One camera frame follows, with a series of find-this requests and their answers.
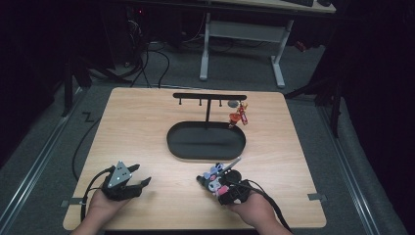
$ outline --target human hand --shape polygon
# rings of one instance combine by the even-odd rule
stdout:
[[[92,196],[88,213],[71,234],[97,234],[97,232],[129,201],[130,199],[119,202],[110,200],[105,196],[101,189],[97,189]]]
[[[278,222],[268,201],[254,191],[251,191],[244,203],[227,205],[226,208],[237,213],[246,224],[254,227],[261,235],[291,234]]]

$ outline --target black jewelry stand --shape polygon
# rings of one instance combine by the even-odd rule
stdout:
[[[167,145],[170,152],[186,160],[216,160],[228,161],[239,157],[246,145],[244,132],[238,127],[229,128],[229,122],[209,121],[212,100],[247,99],[245,95],[218,95],[174,93],[174,98],[207,100],[207,117],[205,121],[182,121],[174,124],[167,133]]]

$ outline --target black equipment on desk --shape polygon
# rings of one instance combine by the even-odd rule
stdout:
[[[284,2],[294,3],[305,7],[312,7],[314,0],[281,0]]]

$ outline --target white desk leg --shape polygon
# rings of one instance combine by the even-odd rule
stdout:
[[[202,55],[200,80],[208,80],[208,38],[210,34],[210,13],[207,13],[207,22],[205,26],[205,45]]]
[[[284,77],[283,77],[283,74],[281,73],[281,68],[280,68],[280,59],[281,59],[281,56],[283,55],[288,37],[290,36],[293,23],[294,21],[288,21],[287,26],[283,33],[283,38],[281,39],[281,42],[280,42],[278,54],[276,56],[271,57],[272,68],[274,68],[274,75],[275,75],[275,79],[277,80],[277,86],[279,88],[285,87]]]

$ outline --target person's right hand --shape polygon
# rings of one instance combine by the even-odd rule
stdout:
[[[292,234],[278,222],[268,201],[254,191],[251,191],[246,202],[227,205],[226,208],[237,213],[246,224],[254,227],[261,235]]]

